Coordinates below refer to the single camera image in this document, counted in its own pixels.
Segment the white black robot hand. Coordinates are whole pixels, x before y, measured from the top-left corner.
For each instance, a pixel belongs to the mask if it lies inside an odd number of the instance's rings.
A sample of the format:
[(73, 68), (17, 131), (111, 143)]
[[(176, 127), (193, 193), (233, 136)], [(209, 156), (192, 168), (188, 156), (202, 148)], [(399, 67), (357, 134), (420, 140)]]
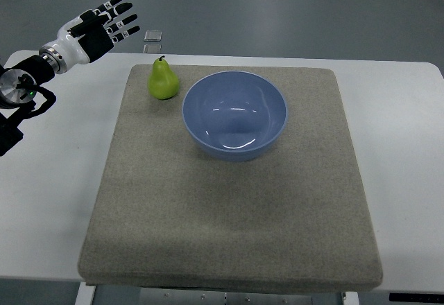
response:
[(86, 10), (64, 24), (54, 41), (41, 47), (39, 56), (46, 60), (56, 74), (62, 74), (77, 64), (93, 63), (115, 44), (140, 30), (132, 23), (136, 14), (128, 14), (131, 2), (109, 0)]

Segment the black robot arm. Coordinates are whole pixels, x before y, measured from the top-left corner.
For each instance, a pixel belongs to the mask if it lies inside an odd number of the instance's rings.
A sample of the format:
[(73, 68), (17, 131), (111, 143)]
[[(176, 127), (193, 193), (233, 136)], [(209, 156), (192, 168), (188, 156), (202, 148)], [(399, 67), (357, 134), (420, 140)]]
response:
[(10, 116), (1, 115), (1, 155), (23, 139), (22, 121), (55, 104), (55, 94), (42, 85), (52, 80), (59, 68), (49, 55), (33, 55), (13, 67), (1, 68), (1, 109), (14, 111)]

